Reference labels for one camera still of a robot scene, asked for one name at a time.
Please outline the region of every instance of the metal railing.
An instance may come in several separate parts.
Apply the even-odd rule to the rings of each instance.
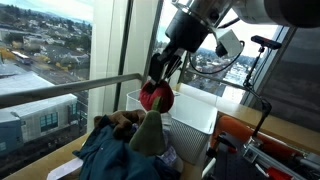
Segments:
[[[231,83],[229,81],[225,81],[225,80],[218,79],[218,78],[215,78],[215,77],[211,77],[211,76],[208,76],[208,75],[205,75],[205,74],[201,74],[201,73],[198,73],[198,72],[196,72],[194,70],[185,69],[185,72],[190,72],[190,73],[196,74],[198,76],[201,76],[201,77],[204,77],[204,78],[207,78],[207,79],[210,79],[210,80],[213,80],[213,81],[216,81],[216,82],[220,82],[222,84],[226,84],[228,86],[232,86],[232,87],[235,87],[235,88],[242,89],[242,90],[246,91],[246,89],[241,85],[234,84],[234,83]]]
[[[135,79],[142,81],[141,74],[134,73],[3,94],[0,95],[0,109]]]

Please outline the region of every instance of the dark clothing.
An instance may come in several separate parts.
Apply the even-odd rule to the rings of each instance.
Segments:
[[[180,173],[156,157],[144,157],[127,143],[113,137],[114,125],[104,116],[80,151],[73,154],[84,161],[80,180],[179,179]]]

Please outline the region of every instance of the black cable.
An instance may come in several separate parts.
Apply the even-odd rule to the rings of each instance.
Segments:
[[[231,26],[232,24],[234,24],[234,23],[236,23],[236,22],[238,22],[238,21],[240,21],[240,18],[237,17],[237,18],[235,18],[235,19],[233,19],[233,20],[231,20],[231,21],[229,21],[229,22],[227,22],[227,23],[219,26],[218,29],[227,28],[227,27]]]
[[[243,49],[244,49],[245,42],[244,42],[244,41],[240,41],[240,43],[242,44]],[[231,64],[233,64],[233,63],[240,57],[242,51],[241,51],[227,66],[223,67],[222,69],[219,69],[218,71],[209,72],[209,73],[207,73],[207,72],[201,72],[201,71],[197,70],[197,69],[194,67],[194,65],[193,65],[192,62],[191,62],[191,55],[190,55],[191,53],[189,53],[189,52],[187,53],[187,58],[189,59],[189,63],[190,63],[190,65],[191,65],[191,67],[192,67],[196,72],[201,73],[201,74],[216,74],[216,73],[219,73],[219,72],[227,69],[228,67],[230,67]]]

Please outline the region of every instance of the city view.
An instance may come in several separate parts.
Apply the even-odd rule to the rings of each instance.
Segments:
[[[0,94],[88,80],[91,23],[18,5],[0,4]],[[0,179],[85,134],[87,105],[83,91],[0,109]]]
[[[68,6],[61,9],[58,1],[4,0],[1,3],[0,95],[89,79],[92,1],[68,1]],[[162,52],[166,47],[165,30],[175,11],[165,3],[154,52]],[[232,61],[218,58],[211,47],[212,37],[208,38],[191,55],[195,68],[207,73]],[[209,76],[242,85],[255,55],[255,52],[245,53],[224,71]],[[193,70],[189,63],[187,69]],[[244,94],[242,90],[194,73],[183,73],[183,83],[236,103]],[[0,163],[4,164],[0,167],[0,179],[85,134],[87,106],[88,91],[82,91],[0,109]]]
[[[155,43],[154,52],[162,52],[166,47],[167,42]],[[219,71],[220,69],[228,66],[225,70],[219,73],[207,74],[207,76],[228,81],[233,84],[242,85],[255,58],[241,55],[235,63],[228,66],[233,59],[218,58],[214,51],[199,48],[196,53],[191,55],[190,62],[199,72],[211,73]],[[194,71],[193,67],[187,63],[187,70]],[[216,94],[220,97],[240,103],[244,91],[223,83],[210,80],[192,72],[185,71],[183,76],[183,83],[193,86],[195,88],[204,90],[206,92]]]

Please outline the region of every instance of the sky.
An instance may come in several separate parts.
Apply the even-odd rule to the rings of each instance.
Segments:
[[[66,18],[81,19],[92,23],[94,0],[1,0],[23,9],[51,12]]]
[[[168,38],[165,37],[164,32],[166,27],[169,26],[171,19],[174,17],[177,8],[173,6],[170,1],[165,1],[164,7],[162,10],[161,20],[160,20],[160,29],[161,34],[158,33],[159,39],[164,39],[169,41]],[[230,10],[227,16],[223,19],[221,24],[224,24],[228,21],[231,21],[238,17],[233,10]],[[239,21],[236,24],[230,26],[230,29],[233,30],[235,35],[239,40],[243,40],[246,43],[246,46],[242,52],[242,55],[255,57],[258,55],[258,50],[260,45],[253,43],[251,41],[251,37],[254,35],[259,35],[268,39],[272,39],[274,33],[277,29],[277,25],[252,25],[247,24],[243,21]],[[208,35],[206,40],[202,43],[201,47],[214,50],[217,43],[212,34]]]
[[[165,30],[177,11],[176,7],[170,2],[170,0],[165,0],[162,10],[160,27],[157,35],[157,39],[160,41],[169,41],[165,36]],[[1,0],[1,3],[13,4],[24,9],[51,12],[66,18],[85,20],[90,23],[93,21],[94,0]],[[222,23],[228,22],[236,17],[237,15],[231,10]],[[260,46],[251,42],[250,38],[254,35],[260,35],[262,37],[272,39],[277,26],[250,25],[239,21],[230,26],[230,28],[234,31],[239,40],[244,40],[246,43],[246,47],[242,54],[247,56],[256,56]],[[201,47],[214,50],[216,47],[216,40],[213,35],[208,35]]]

